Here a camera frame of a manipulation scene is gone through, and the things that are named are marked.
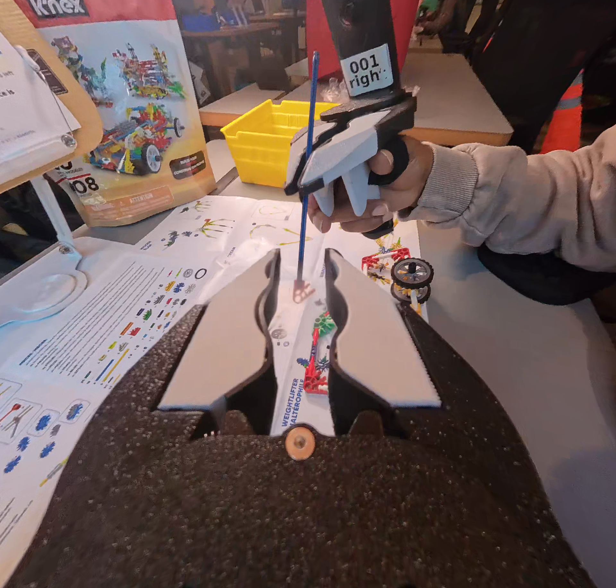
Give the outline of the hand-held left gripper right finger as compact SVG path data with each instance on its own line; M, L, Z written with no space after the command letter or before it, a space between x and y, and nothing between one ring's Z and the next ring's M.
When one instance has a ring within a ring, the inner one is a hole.
M325 251L325 287L336 330L329 353L328 400L335 433L348 433L373 411L385 430L402 429L413 409L441 409L442 400L392 297L337 250Z

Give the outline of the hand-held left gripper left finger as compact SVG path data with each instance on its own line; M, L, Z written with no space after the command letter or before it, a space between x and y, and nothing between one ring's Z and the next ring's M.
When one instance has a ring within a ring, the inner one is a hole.
M222 430L241 412L255 433L269 433L278 393L269 325L277 310L280 250L271 250L210 299L158 404L198 412Z

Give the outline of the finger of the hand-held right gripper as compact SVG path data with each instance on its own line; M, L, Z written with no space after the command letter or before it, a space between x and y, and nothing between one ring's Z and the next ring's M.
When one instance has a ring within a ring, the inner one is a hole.
M330 139L337 133L339 124L336 122L325 122L317 119L312 128L312 151ZM291 140L289 149L289 160L299 160L305 153L309 141L309 127L306 126L299 130Z
M396 133L389 117L355 117L338 124L335 136L312 151L307 164L305 154L288 161L287 195L307 195L326 188L373 157Z

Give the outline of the yellow plastic bin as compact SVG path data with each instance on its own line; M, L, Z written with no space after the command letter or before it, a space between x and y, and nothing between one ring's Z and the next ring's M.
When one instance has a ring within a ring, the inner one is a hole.
M243 183L281 189L287 178L291 140L309 122L309 102L271 100L221 129Z

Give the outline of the blue toy rod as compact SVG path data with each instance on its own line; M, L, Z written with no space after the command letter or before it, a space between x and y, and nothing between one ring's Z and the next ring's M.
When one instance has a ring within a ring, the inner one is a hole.
M315 109L317 101L317 83L319 77L319 63L320 55L318 51L313 52L312 57L312 76L311 76L311 95L309 101L309 122L307 124L307 144L305 148L305 164L309 161L312 149L313 149L313 128L315 122ZM299 233L299 250L297 261L297 275L295 281L295 290L302 291L305 287L304 281L304 257L305 257L305 243L307 233L307 214L309 206L309 196L302 195L302 212L301 212L301 225Z

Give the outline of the colourful construction toy model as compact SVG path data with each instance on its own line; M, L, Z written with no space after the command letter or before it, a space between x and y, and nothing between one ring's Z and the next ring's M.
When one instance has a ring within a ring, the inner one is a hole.
M356 252L349 253L349 260L361 273L389 290L392 297L403 305L409 305L419 315L422 315L422 305L431 294L430 284L434 277L431 265L420 258L411 256L406 244L395 234L378 238L375 241L378 248L373 253L359 258ZM298 353L298 382L303 384L303 393L311 396L326 396L329 390L329 371L331 344L336 331L336 324L329 312L325 300L325 286L320 284L314 300L304 311L299 338L300 348L303 348L303 338L310 334L312 344L309 356Z

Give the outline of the person's right forearm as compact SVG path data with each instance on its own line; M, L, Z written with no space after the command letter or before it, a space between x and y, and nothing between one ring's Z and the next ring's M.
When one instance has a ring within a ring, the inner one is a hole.
M507 255L554 253L615 272L615 127L577 151L429 143L433 164L410 218L457 228Z

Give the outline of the red box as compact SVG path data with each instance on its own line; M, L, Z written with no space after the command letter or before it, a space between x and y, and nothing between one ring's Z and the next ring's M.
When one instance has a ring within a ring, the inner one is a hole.
M399 68L404 65L419 4L420 0L390 0ZM339 60L321 0L306 0L306 43L309 76L312 76L313 52L318 51L319 82L327 83L331 77L341 80Z

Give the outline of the white instruction sheet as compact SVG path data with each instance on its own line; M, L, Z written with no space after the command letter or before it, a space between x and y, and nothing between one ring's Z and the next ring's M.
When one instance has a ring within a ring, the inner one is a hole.
M317 366L328 375L335 328L326 311L323 255L340 251L389 293L389 252L420 254L416 222L372 241L341 229L308 228L306 275L317 285L306 305L291 299L300 205L241 197L204 197L178 207L136 245L76 241L88 287L74 303L39 322L1 328L1 585L27 550L68 456L103 400L189 310L209 300L270 250L280 249L281 291L269 325L278 395L273 432L309 423L333 434L326 394L304 393L312 323L320 315Z

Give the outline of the black rounded object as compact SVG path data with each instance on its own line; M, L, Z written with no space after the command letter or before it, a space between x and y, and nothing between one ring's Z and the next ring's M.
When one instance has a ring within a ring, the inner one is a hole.
M481 245L476 254L482 265L512 290L544 305L573 305L615 287L614 272L589 271L552 252L504 254Z

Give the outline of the toy packaging bag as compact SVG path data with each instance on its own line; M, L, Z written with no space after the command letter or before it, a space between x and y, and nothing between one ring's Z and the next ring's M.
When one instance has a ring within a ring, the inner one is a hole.
M90 227L210 194L215 179L172 0L14 0L93 101L102 138L48 173Z

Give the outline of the wooden clipboard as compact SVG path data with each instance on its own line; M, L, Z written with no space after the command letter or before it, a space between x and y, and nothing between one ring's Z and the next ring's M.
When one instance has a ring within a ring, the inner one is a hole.
M73 78L70 71L59 60L54 50L14 0L1 0L1 35L12 45L21 46L28 52L32 60L42 69L46 81L58 100L64 104L81 126L79 130L73 132L77 143L75 150L22 177L1 184L1 191L5 192L73 160L79 153L95 148L102 137L102 121L88 94Z

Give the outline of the orange traffic cone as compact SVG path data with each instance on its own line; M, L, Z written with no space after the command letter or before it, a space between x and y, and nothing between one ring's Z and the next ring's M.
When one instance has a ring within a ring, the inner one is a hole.
M575 152L580 148L584 69L556 106L540 149L541 154L553 151Z

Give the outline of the white paper on clipboard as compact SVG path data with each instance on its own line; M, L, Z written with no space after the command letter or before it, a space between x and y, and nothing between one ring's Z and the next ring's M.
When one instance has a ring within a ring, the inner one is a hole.
M1 184L75 150L80 127L28 52L1 35Z

